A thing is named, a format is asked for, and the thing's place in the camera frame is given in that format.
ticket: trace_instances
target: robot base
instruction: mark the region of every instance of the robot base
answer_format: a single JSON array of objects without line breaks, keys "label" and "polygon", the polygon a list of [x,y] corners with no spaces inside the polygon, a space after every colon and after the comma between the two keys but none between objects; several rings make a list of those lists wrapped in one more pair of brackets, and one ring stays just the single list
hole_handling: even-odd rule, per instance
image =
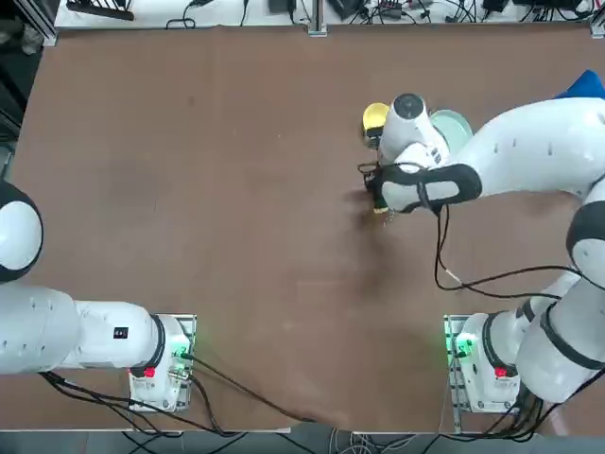
[{"label": "robot base", "polygon": [[[194,354],[196,343],[195,315],[158,314],[164,325],[165,345],[160,363],[145,376],[129,373],[130,398],[145,402],[165,411],[186,410],[191,398],[192,361],[179,357],[181,353]],[[130,406],[136,411],[154,411],[140,405]]]},{"label": "robot base", "polygon": [[455,342],[460,370],[471,411],[506,412],[516,401],[519,375],[502,376],[494,369],[483,348],[482,330],[487,314],[474,314],[465,322]]}]

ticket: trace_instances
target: black label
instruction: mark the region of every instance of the black label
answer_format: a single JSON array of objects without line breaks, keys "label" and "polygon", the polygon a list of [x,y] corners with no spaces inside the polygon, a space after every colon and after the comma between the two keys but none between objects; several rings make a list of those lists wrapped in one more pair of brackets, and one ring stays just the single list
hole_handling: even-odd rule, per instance
[{"label": "black label", "polygon": [[113,329],[113,338],[114,339],[128,339],[129,338],[129,329],[127,327],[120,327]]}]

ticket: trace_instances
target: table surface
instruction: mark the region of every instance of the table surface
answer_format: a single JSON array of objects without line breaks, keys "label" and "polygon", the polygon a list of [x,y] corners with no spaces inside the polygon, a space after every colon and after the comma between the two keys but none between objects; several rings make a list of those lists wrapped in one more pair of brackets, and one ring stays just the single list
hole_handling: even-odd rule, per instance
[{"label": "table surface", "polygon": [[[516,307],[432,278],[435,220],[383,225],[360,198],[364,108],[402,92],[477,129],[605,73],[585,26],[81,32],[46,49],[13,168],[43,213],[30,284],[76,299],[196,313],[198,354],[269,399],[335,427],[435,431],[445,393],[443,314]],[[567,263],[578,203],[509,194],[452,208],[444,260],[471,279]],[[537,290],[556,274],[492,285]],[[123,371],[68,374],[127,395]],[[226,428],[294,424],[207,375]],[[122,428],[109,410],[35,375],[0,378],[0,428]],[[603,435],[605,388],[556,414]],[[443,430],[451,430],[446,405]],[[194,398],[191,418],[206,421]],[[465,417],[465,429],[486,426]],[[165,418],[163,428],[189,428]]]}]

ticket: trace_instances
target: yellow object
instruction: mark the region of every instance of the yellow object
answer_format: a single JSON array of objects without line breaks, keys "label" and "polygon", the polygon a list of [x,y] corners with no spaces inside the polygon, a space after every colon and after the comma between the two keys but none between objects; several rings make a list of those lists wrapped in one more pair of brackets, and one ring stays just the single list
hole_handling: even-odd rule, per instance
[{"label": "yellow object", "polygon": [[368,130],[373,128],[382,129],[387,121],[387,113],[389,106],[382,102],[374,102],[370,104],[363,113],[363,131],[368,133]]}]

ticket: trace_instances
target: blue object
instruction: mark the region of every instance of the blue object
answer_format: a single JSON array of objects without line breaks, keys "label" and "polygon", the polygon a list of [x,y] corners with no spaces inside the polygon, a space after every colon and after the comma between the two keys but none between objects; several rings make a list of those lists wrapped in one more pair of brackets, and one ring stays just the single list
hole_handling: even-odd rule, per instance
[{"label": "blue object", "polygon": [[603,88],[601,79],[598,78],[596,72],[587,69],[571,87],[556,96],[555,99],[562,97],[600,97],[605,99],[605,88]]}]

